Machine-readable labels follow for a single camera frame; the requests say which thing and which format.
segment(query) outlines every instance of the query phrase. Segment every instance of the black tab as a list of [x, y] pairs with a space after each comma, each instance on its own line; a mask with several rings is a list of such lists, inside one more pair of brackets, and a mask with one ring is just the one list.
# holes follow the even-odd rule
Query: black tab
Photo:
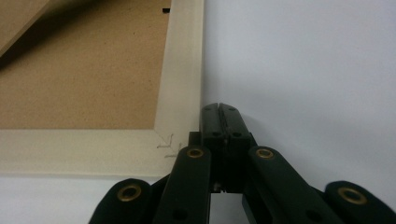
[[153, 224], [204, 224], [209, 218], [210, 151], [204, 147], [185, 147], [163, 191]]
[[248, 172], [275, 223], [343, 223], [280, 153], [253, 147]]
[[332, 182], [326, 186], [325, 198], [346, 223], [396, 223], [395, 213], [359, 185], [347, 181]]
[[143, 224], [150, 196], [151, 187], [145, 181], [123, 180], [99, 202], [90, 224]]

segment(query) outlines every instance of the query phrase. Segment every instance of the wooden frame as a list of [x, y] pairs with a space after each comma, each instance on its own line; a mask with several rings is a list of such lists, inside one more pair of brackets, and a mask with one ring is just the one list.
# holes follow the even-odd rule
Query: wooden frame
[[0, 173], [168, 174], [199, 125], [204, 1], [171, 8], [153, 130], [0, 130]]

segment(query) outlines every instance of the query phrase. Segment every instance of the clamp jaw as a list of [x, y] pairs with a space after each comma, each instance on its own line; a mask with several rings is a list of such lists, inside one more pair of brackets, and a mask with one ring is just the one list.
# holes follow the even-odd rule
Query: clamp jaw
[[153, 185], [126, 179], [106, 194], [91, 224], [208, 223], [210, 194], [243, 194], [250, 223], [396, 223], [396, 214], [368, 190], [346, 181], [324, 192], [309, 186], [276, 150], [257, 146], [238, 110], [201, 111], [170, 175]]

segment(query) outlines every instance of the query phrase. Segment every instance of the cardboard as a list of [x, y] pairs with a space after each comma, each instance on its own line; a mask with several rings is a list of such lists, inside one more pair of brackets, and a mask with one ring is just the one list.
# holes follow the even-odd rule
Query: cardboard
[[[176, 154], [188, 144], [189, 132], [199, 128], [203, 27], [203, 0], [172, 1], [152, 129], [0, 129], [0, 175], [159, 177], [169, 174]], [[49, 39], [49, 42], [56, 46], [55, 40]], [[40, 50], [43, 55], [50, 53], [39, 47], [35, 49]], [[54, 55], [61, 55], [56, 56], [57, 59], [64, 54], [73, 58], [75, 55], [69, 50], [68, 45], [58, 47], [54, 49], [57, 52]], [[112, 56], [117, 57], [120, 53], [122, 49], [114, 51]], [[29, 56], [24, 54], [19, 60], [26, 57]], [[48, 69], [57, 63], [41, 65]], [[21, 79], [29, 77], [31, 70], [20, 73]], [[24, 84], [19, 91], [47, 81], [32, 80], [34, 82]]]
[[0, 58], [1, 129], [152, 129], [170, 0], [102, 0], [33, 25]]

